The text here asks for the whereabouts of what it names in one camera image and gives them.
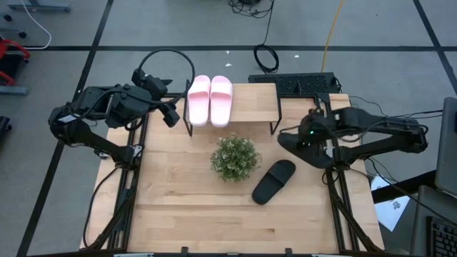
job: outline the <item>yellow cable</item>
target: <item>yellow cable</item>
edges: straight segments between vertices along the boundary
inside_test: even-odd
[[[328,37],[327,37],[326,48],[325,48],[325,50],[323,50],[321,73],[323,73],[323,68],[326,66],[328,44],[330,43],[331,35],[333,34],[333,30],[335,29],[336,20],[338,19],[338,15],[340,15],[340,11],[341,11],[341,7],[343,6],[343,3],[344,3],[344,0],[340,0],[340,5],[338,6],[338,11],[336,11],[335,18],[333,19],[333,23],[331,25],[330,33],[328,34]]]

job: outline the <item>white cable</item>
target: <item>white cable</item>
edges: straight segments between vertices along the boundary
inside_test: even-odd
[[[43,29],[44,32],[46,32],[46,33],[48,34],[48,36],[49,36],[49,41],[48,41],[48,43],[47,43],[45,46],[43,46],[43,47],[24,47],[24,48],[27,49],[27,50],[43,50],[43,49],[48,48],[48,46],[49,46],[49,44],[51,44],[51,40],[52,40],[52,35],[51,35],[51,33],[49,33],[49,31],[47,31],[41,24],[39,24],[39,23],[30,15],[29,10],[27,9],[26,4],[24,3],[24,0],[21,0],[21,3],[22,3],[22,5],[24,6],[24,9],[26,10],[26,12],[27,12],[27,14],[29,15],[30,19],[31,19],[32,21],[34,21],[34,22],[36,23],[36,25],[38,25],[41,29]]]

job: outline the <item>red object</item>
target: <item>red object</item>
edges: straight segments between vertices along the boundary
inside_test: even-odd
[[[12,45],[17,47],[18,50],[24,53],[24,60],[27,60],[30,58],[30,53],[25,49],[23,46],[21,46],[19,43],[9,40],[9,39],[3,39],[0,41],[0,59],[3,57],[3,55],[8,51],[8,46]]]
[[[23,46],[21,46],[19,43],[15,42],[15,41],[12,41],[12,40],[9,40],[9,39],[2,39],[0,40],[0,60],[2,58],[5,57],[6,52],[8,51],[8,47],[9,46],[15,46],[18,50],[22,51],[24,53],[24,55],[22,56],[22,58],[24,60],[28,60],[30,58],[30,53],[29,51],[27,51]],[[16,83],[16,81],[14,80],[14,78],[12,77],[13,75],[8,75],[7,73],[9,73],[11,71],[0,71],[0,80],[3,80],[4,82],[1,82],[1,84],[3,85],[7,85],[7,86],[14,86],[14,84]]]
[[[4,84],[6,86],[14,86],[14,84],[16,83],[16,81],[13,78],[8,76],[8,74],[4,73],[3,71],[0,71],[0,78],[3,78],[6,81]]]

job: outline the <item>black keyboard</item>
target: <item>black keyboard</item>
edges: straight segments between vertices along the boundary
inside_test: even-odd
[[[431,216],[427,222],[427,256],[457,257],[457,228]]]
[[[280,96],[315,96],[317,93],[339,93],[332,72],[314,74],[250,75],[249,83],[275,83]]]

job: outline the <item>black cable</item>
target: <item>black cable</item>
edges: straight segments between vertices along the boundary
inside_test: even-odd
[[[368,173],[368,174],[374,176],[372,173],[370,173],[370,172],[368,172],[368,171],[366,171],[366,173],[364,173],[364,172],[362,172],[362,171],[357,171],[356,169],[353,169],[353,168],[349,168],[349,169],[350,169],[351,171],[355,171],[355,172],[357,172],[357,173],[360,173],[360,174],[364,175],[364,176],[368,179],[368,182],[370,182],[370,177],[369,177],[368,175],[366,175],[366,173]]]
[[[100,186],[109,178],[111,177],[119,168],[121,168],[120,166],[117,166],[114,168],[113,171],[111,171],[110,173],[108,173],[108,175],[106,175],[106,177],[104,177],[104,179],[102,179],[100,181],[100,183],[97,185],[97,187],[95,188],[94,192],[92,193],[92,197],[91,197],[91,201],[89,203],[89,210],[87,211],[87,217],[86,217],[86,222],[84,223],[84,230],[83,230],[83,244],[84,246],[87,248],[89,247],[89,245],[87,244],[87,240],[86,240],[86,232],[87,232],[87,226],[89,224],[89,219],[91,217],[91,212],[92,212],[92,204],[94,203],[94,199],[95,199],[95,195],[97,194],[97,191],[100,189]]]
[[[416,112],[416,113],[412,113],[412,114],[402,114],[402,115],[392,116],[392,118],[396,118],[396,117],[409,118],[411,116],[418,115],[418,114],[434,114],[434,113],[438,113],[438,112],[443,112],[443,109],[435,110],[435,111],[420,111],[420,112]]]
[[[270,6],[270,8],[266,10],[259,11],[254,9],[254,11],[252,11],[252,9],[261,2],[261,0],[228,0],[227,2],[234,14],[240,14],[246,17],[254,17],[256,19],[264,18],[272,10]]]
[[[146,55],[143,60],[141,60],[141,63],[140,65],[138,66],[138,70],[141,71],[141,69],[143,68],[143,65],[144,63],[149,59],[149,57],[153,56],[154,54],[157,54],[159,52],[162,52],[162,51],[170,51],[170,52],[173,52],[175,54],[179,54],[180,56],[184,57],[188,63],[191,65],[191,68],[192,68],[192,77],[191,77],[191,80],[190,80],[190,83],[186,85],[186,89],[184,90],[184,92],[182,94],[180,94],[179,96],[175,97],[174,99],[171,99],[169,101],[145,101],[145,100],[142,100],[142,99],[138,99],[138,98],[135,98],[137,100],[140,100],[140,101],[144,101],[146,103],[150,103],[150,104],[174,104],[176,103],[179,99],[183,98],[186,96],[187,94],[187,91],[191,88],[192,84],[194,83],[194,79],[195,79],[195,67],[194,67],[194,63],[192,63],[192,61],[190,60],[190,58],[185,55],[183,52],[181,51],[178,51],[178,50],[175,50],[175,49],[159,49],[159,50],[155,50],[155,51],[152,51],[151,53],[149,53],[148,55]]]
[[[364,102],[366,102],[366,103],[368,103],[368,104],[374,104],[374,105],[376,105],[376,106],[379,108],[379,111],[380,111],[384,116],[388,116],[387,114],[385,114],[385,113],[383,112],[383,109],[381,108],[381,106],[380,106],[379,104],[375,103],[375,102],[367,101],[367,100],[361,98],[360,96],[349,96],[349,98],[360,99],[360,100],[362,100],[362,101],[364,101]]]
[[[444,221],[447,221],[451,224],[453,224],[454,226],[457,226],[457,223],[451,221],[450,219],[442,216],[441,214],[437,213],[436,211],[434,211],[432,208],[428,207],[427,205],[421,203],[419,200],[415,199],[411,194],[407,193],[406,191],[404,191],[403,189],[399,188],[398,186],[396,186],[395,184],[387,181],[378,171],[378,169],[376,168],[376,165],[374,163],[373,160],[371,159],[368,159],[369,161],[371,161],[371,163],[373,164],[373,167],[374,167],[374,170],[376,171],[376,173],[385,181],[387,182],[390,186],[392,186],[394,189],[396,189],[397,191],[401,192],[403,195],[409,197],[411,200],[415,201],[418,205],[426,208],[427,210],[429,210],[431,213],[437,215],[438,217],[440,217],[441,219],[443,219]]]
[[[322,183],[323,183],[324,185],[326,185],[326,186],[328,186],[328,183],[324,181],[323,177],[327,174],[327,172],[328,172],[328,171],[324,171],[324,172],[322,173],[322,177],[321,177]],[[332,184],[331,184],[331,185],[335,184],[335,182],[337,182],[337,180],[338,180],[339,178],[340,178],[340,173],[337,172],[337,173],[336,173],[336,177],[332,180]]]
[[[265,74],[267,74],[267,73],[276,73],[276,72],[278,72],[278,69],[279,69],[279,56],[278,56],[278,54],[271,47],[265,45],[266,40],[268,38],[268,33],[270,31],[271,15],[273,14],[274,1],[275,0],[271,0],[270,17],[268,18],[268,25],[266,26],[265,39],[263,40],[262,44],[259,44],[259,45],[254,47],[254,58],[256,60],[256,63],[260,67],[260,69],[262,69],[262,71]],[[275,65],[274,65],[273,68],[269,68],[269,67],[263,65],[260,62],[260,59],[258,58],[258,55],[257,55],[257,51],[259,49],[265,49],[272,55],[272,57],[274,58],[274,61],[275,61]]]
[[[269,68],[269,67],[263,65],[260,62],[260,59],[257,56],[257,51],[259,49],[265,49],[272,55],[272,57],[274,58],[274,61],[275,61],[275,65],[274,65],[273,68]],[[273,73],[274,74],[274,73],[278,72],[278,69],[279,69],[279,56],[270,46],[266,46],[264,44],[259,44],[259,45],[255,46],[254,47],[254,58],[256,60],[257,65],[260,67],[260,69],[262,69],[262,71],[265,74],[267,74],[267,73]]]
[[[376,160],[374,157],[370,157],[370,159],[372,161],[375,161],[375,162],[379,163],[379,165],[381,165],[384,168],[384,170],[386,170],[387,174],[389,175],[389,178],[387,178],[387,179],[392,180],[395,183],[398,183],[398,181],[393,178],[391,172],[384,166],[384,164],[382,164],[380,161]]]

